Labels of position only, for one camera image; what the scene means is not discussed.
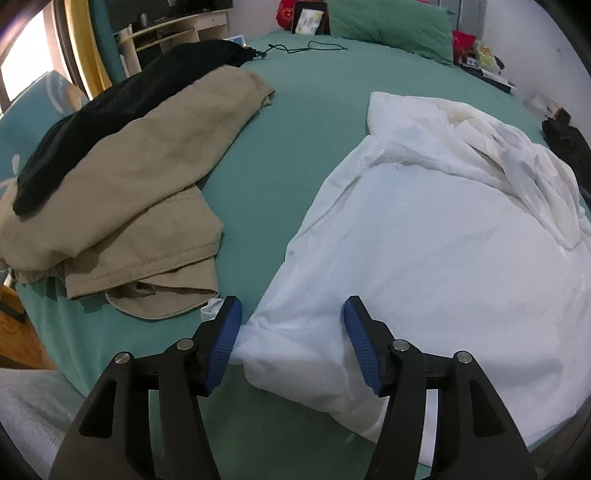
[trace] snack package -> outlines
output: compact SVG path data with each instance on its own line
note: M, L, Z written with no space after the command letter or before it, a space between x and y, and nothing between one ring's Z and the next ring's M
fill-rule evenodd
M492 54L489 47L478 41L475 44L476 58L478 59L478 66L481 69L487 70L495 75L500 74L501 69L496 64L495 56Z

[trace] green bedsheet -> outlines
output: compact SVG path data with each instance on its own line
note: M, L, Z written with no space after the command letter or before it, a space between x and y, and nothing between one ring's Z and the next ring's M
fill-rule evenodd
M252 46L294 48L309 39L277 32ZM366 135L371 92L466 102L542 141L540 124L515 98L456 67L390 47L321 40L349 50L273 50L266 59L245 65L277 92L203 189L225 226L216 261L222 296L242 300L245 321L322 181ZM49 356L84 395L117 352L162 352L192 336L200 322L198 310L160 322L138 320L115 310L100 294L68 301L64 288L51 279L17 290ZM374 449L327 414L250 386L240 367L230 366L222 385L201 405L225 480L359 480Z

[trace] white bedsheet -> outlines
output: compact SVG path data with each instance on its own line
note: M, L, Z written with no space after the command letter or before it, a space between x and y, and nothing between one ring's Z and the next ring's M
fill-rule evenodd
M61 372L0 368L0 421L43 480L83 402Z
M373 93L370 135L323 183L232 362L256 387L376 441L340 312L424 352L477 358L530 445L591 392L591 226L572 171L469 105ZM430 465L436 396L421 463Z

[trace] beige fabric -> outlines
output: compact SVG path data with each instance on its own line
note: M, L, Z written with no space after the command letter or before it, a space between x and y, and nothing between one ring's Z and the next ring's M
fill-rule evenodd
M256 74L221 67L97 143L29 218L14 215L9 185L0 259L30 280L61 264L68 297L108 291L143 318L204 303L217 295L222 224L193 184L272 93Z

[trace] headboard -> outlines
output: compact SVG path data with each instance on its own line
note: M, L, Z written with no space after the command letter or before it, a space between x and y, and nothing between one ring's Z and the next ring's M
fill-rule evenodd
M482 38L487 0L428 0L429 3L447 8L454 30Z

